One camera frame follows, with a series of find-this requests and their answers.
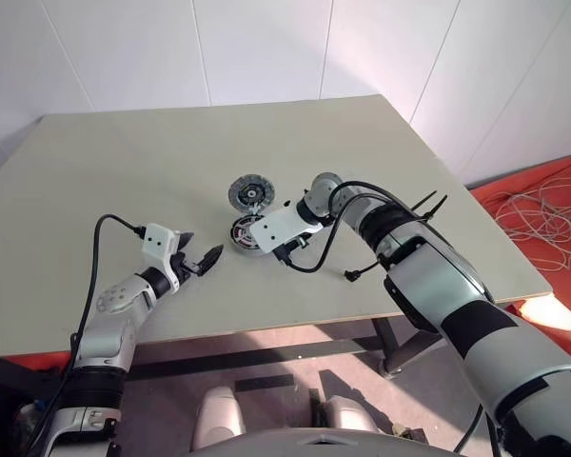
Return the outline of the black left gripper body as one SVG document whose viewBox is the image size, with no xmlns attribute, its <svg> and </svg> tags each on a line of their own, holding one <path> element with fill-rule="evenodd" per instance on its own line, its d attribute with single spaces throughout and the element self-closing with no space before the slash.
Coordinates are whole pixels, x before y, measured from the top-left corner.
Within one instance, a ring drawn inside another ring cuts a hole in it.
<svg viewBox="0 0 571 457">
<path fill-rule="evenodd" d="M 187 255 L 182 250 L 178 250 L 170 257 L 170 266 L 181 286 L 191 277 L 201 275 L 203 261 L 201 259 L 188 260 Z"/>
</svg>

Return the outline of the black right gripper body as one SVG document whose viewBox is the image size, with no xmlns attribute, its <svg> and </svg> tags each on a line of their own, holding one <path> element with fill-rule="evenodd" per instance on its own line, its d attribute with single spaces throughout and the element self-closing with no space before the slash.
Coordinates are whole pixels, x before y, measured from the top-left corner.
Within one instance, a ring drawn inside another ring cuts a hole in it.
<svg viewBox="0 0 571 457">
<path fill-rule="evenodd" d="M 275 248 L 272 253 L 277 260 L 283 263 L 291 262 L 291 253 L 298 248 L 306 248 L 310 235 L 298 235 L 293 239 Z"/>
</svg>

